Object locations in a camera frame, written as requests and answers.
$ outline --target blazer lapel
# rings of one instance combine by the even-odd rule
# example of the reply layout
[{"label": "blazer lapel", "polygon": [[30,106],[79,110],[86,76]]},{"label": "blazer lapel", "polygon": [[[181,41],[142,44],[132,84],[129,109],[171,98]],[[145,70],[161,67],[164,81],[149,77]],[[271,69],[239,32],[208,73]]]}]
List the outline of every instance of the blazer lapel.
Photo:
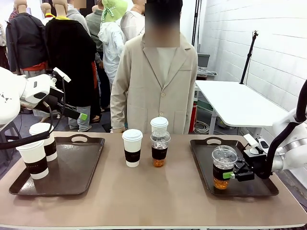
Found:
[{"label": "blazer lapel", "polygon": [[164,88],[166,88],[169,83],[173,80],[181,66],[185,63],[187,60],[187,54],[183,47],[179,47],[176,49],[175,56],[173,58],[171,67],[168,72],[167,80],[165,82]]},{"label": "blazer lapel", "polygon": [[155,77],[157,78],[161,89],[163,88],[163,79],[162,79],[162,73],[160,70],[160,64],[158,59],[158,51],[156,48],[151,47],[144,47],[143,52],[146,55],[153,71],[155,74]]}]

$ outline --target white paper cup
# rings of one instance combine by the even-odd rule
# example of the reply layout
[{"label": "white paper cup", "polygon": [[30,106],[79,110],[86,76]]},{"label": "white paper cup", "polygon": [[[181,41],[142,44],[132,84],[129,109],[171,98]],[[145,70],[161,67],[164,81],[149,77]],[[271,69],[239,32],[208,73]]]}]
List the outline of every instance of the white paper cup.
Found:
[{"label": "white paper cup", "polygon": [[[36,123],[30,127],[29,133],[31,135],[36,135],[48,131],[49,128],[49,123]],[[47,156],[47,161],[53,161],[57,158],[57,146],[53,133],[50,134],[48,139],[44,140],[44,149]]]},{"label": "white paper cup", "polygon": [[48,175],[48,165],[44,151],[44,141],[40,140],[16,148],[26,165],[31,177],[35,180]]},{"label": "white paper cup", "polygon": [[137,129],[128,129],[123,135],[125,158],[127,166],[133,168],[139,165],[143,133]]},{"label": "white paper cup", "polygon": [[152,132],[158,129],[167,130],[168,120],[165,117],[159,116],[152,119],[150,124],[152,125]]}]

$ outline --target brown tabletop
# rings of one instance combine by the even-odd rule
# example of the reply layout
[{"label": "brown tabletop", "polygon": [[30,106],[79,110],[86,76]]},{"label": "brown tabletop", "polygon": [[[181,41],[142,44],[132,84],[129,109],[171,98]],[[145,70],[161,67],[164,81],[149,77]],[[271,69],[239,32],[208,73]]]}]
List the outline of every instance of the brown tabletop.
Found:
[{"label": "brown tabletop", "polygon": [[[55,132],[71,136],[72,132]],[[111,228],[231,228],[298,227],[307,214],[284,184],[271,180],[280,193],[268,198],[221,198],[203,187],[189,141],[208,135],[172,135],[167,163],[154,168],[149,135],[142,141],[141,162],[126,166],[121,134],[86,133],[106,143],[87,194],[75,197],[25,198],[9,194],[24,170],[22,160],[0,180],[0,226]],[[246,141],[240,136],[219,136]]]}]

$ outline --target hand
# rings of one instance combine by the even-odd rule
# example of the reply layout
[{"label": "hand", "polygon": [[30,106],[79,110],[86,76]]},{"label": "hand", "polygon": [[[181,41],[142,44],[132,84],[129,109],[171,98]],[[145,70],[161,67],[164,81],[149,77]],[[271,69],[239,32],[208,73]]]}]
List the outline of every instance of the hand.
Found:
[{"label": "hand", "polygon": [[104,62],[103,61],[99,62],[98,66],[99,66],[99,68],[103,69],[104,68]]},{"label": "hand", "polygon": [[126,131],[126,128],[123,127],[123,128],[113,128],[111,129],[111,133],[123,133]]}]

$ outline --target white wire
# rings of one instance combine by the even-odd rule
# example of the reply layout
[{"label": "white wire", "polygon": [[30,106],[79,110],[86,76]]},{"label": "white wire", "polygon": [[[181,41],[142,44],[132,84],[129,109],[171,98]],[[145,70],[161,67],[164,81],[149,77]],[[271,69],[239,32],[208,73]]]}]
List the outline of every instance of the white wire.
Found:
[{"label": "white wire", "polygon": [[[201,126],[203,126],[203,128],[197,128],[196,127],[197,124],[200,124]],[[210,127],[206,123],[204,123],[202,121],[196,121],[194,132],[199,133],[199,134],[208,134],[209,129],[210,129]]]}]

